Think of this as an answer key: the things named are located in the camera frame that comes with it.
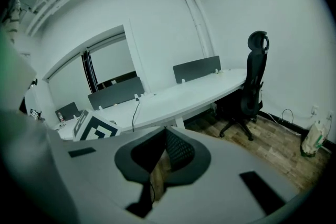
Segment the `office chair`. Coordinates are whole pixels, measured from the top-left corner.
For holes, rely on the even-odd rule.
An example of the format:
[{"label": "office chair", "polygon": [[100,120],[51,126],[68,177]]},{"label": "office chair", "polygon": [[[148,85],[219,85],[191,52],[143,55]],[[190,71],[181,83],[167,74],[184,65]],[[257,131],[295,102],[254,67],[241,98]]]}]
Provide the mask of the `office chair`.
[{"label": "office chair", "polygon": [[[267,33],[264,31],[256,31],[248,38],[247,44],[251,52],[247,58],[244,88],[216,101],[217,114],[230,119],[229,123],[220,131],[220,137],[224,137],[224,132],[237,123],[245,131],[248,139],[253,141],[252,133],[244,120],[256,119],[258,111],[263,107],[263,102],[259,102],[259,91],[263,86],[261,79],[269,48],[269,40],[266,35]],[[267,42],[266,47],[264,47],[264,39]]]}]

